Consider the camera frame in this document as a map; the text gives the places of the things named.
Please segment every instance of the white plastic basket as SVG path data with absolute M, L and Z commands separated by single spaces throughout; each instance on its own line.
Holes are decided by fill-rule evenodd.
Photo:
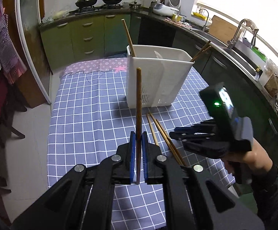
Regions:
M 176 98 L 193 62 L 187 52 L 170 47 L 134 45 L 136 57 L 127 46 L 126 99 L 136 107 L 136 68 L 142 74 L 142 107 L 170 105 Z

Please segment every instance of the wooden chopstick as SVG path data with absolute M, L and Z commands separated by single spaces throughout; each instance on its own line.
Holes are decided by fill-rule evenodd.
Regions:
M 163 137 L 164 141 L 166 142 L 167 146 L 169 147 L 170 151 L 172 152 L 173 156 L 175 157 L 176 161 L 178 162 L 179 165 L 184 165 L 185 163 L 183 162 L 182 159 L 179 158 L 178 154 L 176 153 L 175 149 L 173 148 L 173 146 L 170 144 L 166 134 L 164 133 L 164 131 L 162 130 L 161 126 L 158 124 L 158 122 L 155 120 L 154 116 L 149 113 L 157 127 L 157 129 L 159 130 L 161 136 Z
M 166 132 L 166 130 L 162 127 L 161 123 L 159 122 L 158 119 L 156 119 L 157 123 L 159 124 L 159 126 L 161 127 L 161 129 L 163 130 L 164 134 L 166 135 L 168 141 L 170 142 L 170 144 L 172 145 L 173 149 L 176 151 L 176 154 L 178 155 L 179 159 L 181 160 L 182 164 L 184 166 L 186 166 L 186 163 L 184 162 L 184 160 L 182 159 L 181 154 L 179 153 L 178 149 L 175 147 L 175 145 L 173 144 L 170 136 L 168 135 L 168 133 Z
M 137 68 L 137 88 L 136 88 L 136 184 L 140 184 L 141 171 L 141 131 L 142 131 L 142 90 L 141 90 L 141 68 Z
M 203 51 L 209 46 L 209 43 L 210 43 L 210 42 L 211 42 L 211 41 L 208 41 L 208 42 L 200 49 L 200 51 L 198 51 L 198 53 L 197 53 L 196 55 L 194 55 L 194 57 L 193 57 L 190 61 L 192 62 L 192 60 L 193 60 L 196 56 L 200 55 L 201 52 L 203 52 Z
M 152 132 L 154 143 L 155 143 L 155 145 L 158 145 L 157 137 L 156 137 L 156 134 L 154 132 L 154 128 L 152 126 L 152 123 L 151 123 L 151 120 L 150 120 L 150 116 L 148 114 L 146 114 L 146 118 L 148 119 L 148 124 L 150 125 L 150 129 L 151 129 L 151 132 Z
M 206 52 L 207 50 L 209 50 L 211 48 L 211 46 L 207 47 L 204 51 L 202 51 L 200 54 L 196 55 L 195 57 L 192 58 L 191 62 L 194 62 L 197 58 L 199 58 L 199 56 L 201 56 L 204 52 Z
M 136 57 L 135 50 L 134 50 L 134 46 L 132 45 L 132 38 L 130 38 L 130 34 L 129 34 L 129 31 L 128 31 L 126 22 L 125 22 L 124 19 L 122 19 L 121 21 L 122 21 L 122 24 L 123 24 L 124 29 L 125 29 L 125 32 L 126 32 L 127 41 L 128 41 L 128 45 L 129 45 L 129 47 L 130 47 L 131 55 L 132 55 L 133 57 Z

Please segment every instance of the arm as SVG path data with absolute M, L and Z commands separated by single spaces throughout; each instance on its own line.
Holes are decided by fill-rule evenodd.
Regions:
M 233 167 L 228 161 L 246 163 L 252 170 L 252 189 L 257 203 L 258 216 L 267 222 L 278 213 L 278 167 L 273 164 L 265 149 L 254 139 L 252 151 L 229 153 L 222 161 L 228 172 Z

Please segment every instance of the tiled floor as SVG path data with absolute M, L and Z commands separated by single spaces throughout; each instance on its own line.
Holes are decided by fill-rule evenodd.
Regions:
M 55 72 L 51 80 L 51 99 L 54 101 L 60 84 Z M 11 193 L 3 196 L 11 222 L 39 198 L 48 188 L 47 142 L 51 106 L 42 104 L 25 113 L 16 112 L 13 127 L 25 134 L 24 139 L 11 135 L 0 148 L 0 175 L 7 177 Z

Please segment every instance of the metal bolt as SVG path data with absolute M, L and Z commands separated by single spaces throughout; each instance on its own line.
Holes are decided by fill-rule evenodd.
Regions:
M 193 169 L 196 171 L 196 172 L 202 172 L 204 170 L 204 168 L 201 166 L 201 165 L 195 165 L 193 167 Z
M 166 156 L 159 155 L 159 156 L 157 156 L 157 160 L 160 161 L 160 162 L 164 162 L 166 160 Z
M 120 161 L 122 158 L 121 158 L 121 156 L 119 156 L 119 155 L 113 155 L 112 157 L 111 157 L 111 160 L 113 160 L 114 162 L 118 162 L 118 161 Z
M 85 169 L 85 167 L 84 167 L 82 164 L 77 164 L 77 165 L 74 167 L 74 170 L 75 170 L 76 172 L 82 172 L 84 169 Z

